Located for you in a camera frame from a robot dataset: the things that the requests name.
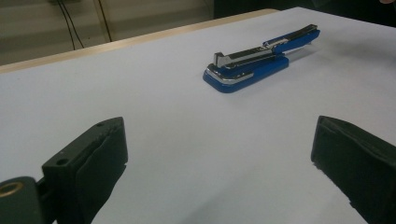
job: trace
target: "screw hole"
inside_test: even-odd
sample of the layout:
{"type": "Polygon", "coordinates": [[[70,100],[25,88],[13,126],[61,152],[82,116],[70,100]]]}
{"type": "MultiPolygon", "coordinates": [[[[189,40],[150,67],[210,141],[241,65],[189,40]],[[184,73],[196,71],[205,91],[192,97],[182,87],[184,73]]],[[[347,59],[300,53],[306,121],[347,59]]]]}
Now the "screw hole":
{"type": "Polygon", "coordinates": [[[65,165],[69,162],[68,159],[61,159],[56,162],[57,165],[65,165]]]}
{"type": "Polygon", "coordinates": [[[6,184],[6,185],[0,187],[0,198],[11,195],[11,194],[17,192],[18,190],[20,190],[22,187],[23,187],[23,184],[21,182],[14,182],[14,183],[6,184]]]}

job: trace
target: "cable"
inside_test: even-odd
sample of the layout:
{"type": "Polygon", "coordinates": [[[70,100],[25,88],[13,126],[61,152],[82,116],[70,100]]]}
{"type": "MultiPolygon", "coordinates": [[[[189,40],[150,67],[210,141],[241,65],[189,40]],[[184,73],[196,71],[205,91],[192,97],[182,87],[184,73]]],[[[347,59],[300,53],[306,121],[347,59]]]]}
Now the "cable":
{"type": "Polygon", "coordinates": [[[209,15],[209,18],[210,18],[210,19],[213,19],[213,18],[212,18],[212,10],[210,10],[209,4],[206,2],[206,0],[203,0],[203,1],[204,1],[205,5],[206,5],[207,14],[209,15]]]}
{"type": "MultiPolygon", "coordinates": [[[[61,2],[58,0],[58,5],[61,8],[62,13],[64,14],[64,9],[62,8],[61,2]]],[[[66,18],[66,14],[64,14],[64,19],[66,20],[66,24],[67,24],[67,29],[69,30],[69,34],[70,34],[70,39],[72,40],[72,44],[73,44],[73,50],[76,49],[76,46],[74,44],[74,39],[72,36],[72,31],[70,30],[70,25],[69,25],[69,21],[66,18]]]]}
{"type": "Polygon", "coordinates": [[[81,45],[82,48],[84,48],[84,45],[82,44],[81,40],[79,39],[77,30],[76,30],[76,26],[75,26],[74,23],[73,23],[73,20],[72,20],[70,14],[69,14],[69,11],[67,10],[67,7],[64,5],[64,0],[60,0],[60,1],[61,1],[62,6],[64,7],[64,10],[66,11],[67,16],[69,17],[70,22],[72,23],[73,30],[74,30],[74,32],[75,32],[75,34],[76,34],[76,37],[77,37],[77,39],[78,39],[79,44],[81,45]]]}
{"type": "Polygon", "coordinates": [[[107,19],[106,19],[106,16],[105,16],[105,12],[103,11],[102,1],[101,1],[101,0],[98,0],[98,3],[99,3],[99,8],[100,8],[100,10],[101,10],[101,12],[102,12],[103,21],[104,21],[104,23],[105,23],[106,31],[107,31],[107,34],[108,34],[108,39],[110,40],[110,42],[113,42],[113,38],[111,37],[111,34],[110,34],[110,29],[108,28],[108,24],[107,24],[107,19]]]}

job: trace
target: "blue stapler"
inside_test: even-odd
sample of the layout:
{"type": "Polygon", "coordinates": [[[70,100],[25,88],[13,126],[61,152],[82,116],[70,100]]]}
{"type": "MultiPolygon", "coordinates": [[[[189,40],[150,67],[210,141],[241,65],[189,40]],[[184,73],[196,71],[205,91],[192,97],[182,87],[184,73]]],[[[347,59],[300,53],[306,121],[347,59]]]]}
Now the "blue stapler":
{"type": "Polygon", "coordinates": [[[238,91],[289,66],[285,51],[300,48],[319,36],[316,25],[265,41],[262,46],[224,56],[215,53],[204,80],[221,92],[238,91]]]}

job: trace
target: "white table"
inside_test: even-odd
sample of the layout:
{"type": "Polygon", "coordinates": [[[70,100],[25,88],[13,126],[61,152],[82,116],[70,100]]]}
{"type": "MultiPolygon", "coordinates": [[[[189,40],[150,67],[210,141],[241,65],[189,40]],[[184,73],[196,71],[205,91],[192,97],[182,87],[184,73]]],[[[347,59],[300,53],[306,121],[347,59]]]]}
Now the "white table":
{"type": "Polygon", "coordinates": [[[93,223],[362,224],[310,161],[319,115],[396,145],[396,30],[303,8],[0,75],[0,179],[123,116],[125,173],[93,223]],[[213,53],[314,23],[290,67],[236,93],[203,82],[213,53]]]}

